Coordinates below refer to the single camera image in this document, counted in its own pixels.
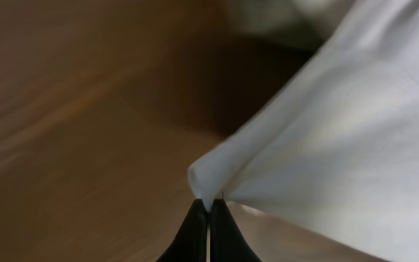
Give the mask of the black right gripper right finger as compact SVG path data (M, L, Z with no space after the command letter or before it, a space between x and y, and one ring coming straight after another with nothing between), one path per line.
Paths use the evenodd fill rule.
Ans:
M223 199L213 201L209 224L211 262L261 262L245 241Z

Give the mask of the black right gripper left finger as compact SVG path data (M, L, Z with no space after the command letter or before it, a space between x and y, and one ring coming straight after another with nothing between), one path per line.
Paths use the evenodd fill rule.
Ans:
M156 262L205 262L207 227L203 201L195 199L172 243Z

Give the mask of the white printed t-shirt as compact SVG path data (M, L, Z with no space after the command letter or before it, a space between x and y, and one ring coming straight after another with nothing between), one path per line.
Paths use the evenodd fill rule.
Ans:
M219 195L419 261L419 1L357 1L299 74L188 170Z

